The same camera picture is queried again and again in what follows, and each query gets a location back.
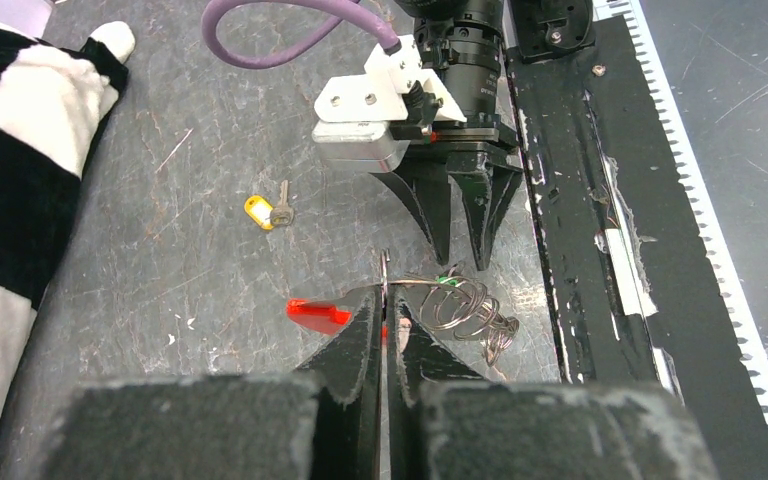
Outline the green key tag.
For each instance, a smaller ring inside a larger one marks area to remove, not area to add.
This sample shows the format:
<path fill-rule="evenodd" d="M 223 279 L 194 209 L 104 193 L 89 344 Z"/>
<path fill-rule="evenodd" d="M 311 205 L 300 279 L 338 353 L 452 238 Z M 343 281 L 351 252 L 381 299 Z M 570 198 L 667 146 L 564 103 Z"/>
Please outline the green key tag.
<path fill-rule="evenodd" d="M 444 285 L 449 286 L 457 286 L 458 285 L 458 277 L 457 276 L 440 276 L 436 278 L 436 282 Z"/>

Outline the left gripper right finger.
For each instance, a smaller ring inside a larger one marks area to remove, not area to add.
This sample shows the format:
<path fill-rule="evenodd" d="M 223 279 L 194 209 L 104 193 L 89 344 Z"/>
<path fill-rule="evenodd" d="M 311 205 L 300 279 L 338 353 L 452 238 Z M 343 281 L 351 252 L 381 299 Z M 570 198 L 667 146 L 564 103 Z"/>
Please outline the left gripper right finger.
<path fill-rule="evenodd" d="M 497 383 L 463 363 L 388 293 L 395 479 L 714 479 L 691 414 L 647 382 Z"/>

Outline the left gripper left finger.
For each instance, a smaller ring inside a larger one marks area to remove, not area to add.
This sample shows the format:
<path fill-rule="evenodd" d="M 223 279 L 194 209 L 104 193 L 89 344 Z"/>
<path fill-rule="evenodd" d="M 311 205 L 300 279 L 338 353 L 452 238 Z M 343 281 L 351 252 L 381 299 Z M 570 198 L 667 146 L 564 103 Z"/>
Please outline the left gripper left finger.
<path fill-rule="evenodd" d="M 40 479 L 375 479 L 382 292 L 285 373 L 114 379 L 57 418 Z"/>

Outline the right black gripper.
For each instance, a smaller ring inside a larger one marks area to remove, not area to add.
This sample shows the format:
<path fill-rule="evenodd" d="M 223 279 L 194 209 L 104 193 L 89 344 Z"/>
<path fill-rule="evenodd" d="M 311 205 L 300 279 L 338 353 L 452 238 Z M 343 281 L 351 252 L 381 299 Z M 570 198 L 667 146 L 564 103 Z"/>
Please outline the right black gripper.
<path fill-rule="evenodd" d="M 478 271 L 487 270 L 498 229 L 522 184 L 508 164 L 516 134 L 497 114 L 502 73 L 501 1 L 399 1 L 414 19 L 422 65 L 434 70 L 466 117 L 437 120 L 435 140 L 408 149 L 399 167 L 372 176 L 389 188 L 424 233 L 439 265 L 451 245 L 451 186 L 461 190 Z"/>

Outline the red key tag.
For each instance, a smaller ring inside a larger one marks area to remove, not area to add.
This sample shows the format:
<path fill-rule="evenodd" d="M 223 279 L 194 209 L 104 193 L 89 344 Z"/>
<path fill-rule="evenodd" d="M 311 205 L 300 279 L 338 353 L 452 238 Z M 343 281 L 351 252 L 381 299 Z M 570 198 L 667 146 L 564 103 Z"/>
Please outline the red key tag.
<path fill-rule="evenodd" d="M 312 302 L 292 298 L 287 301 L 285 313 L 289 320 L 306 329 L 333 336 L 346 325 L 352 313 L 333 302 Z"/>

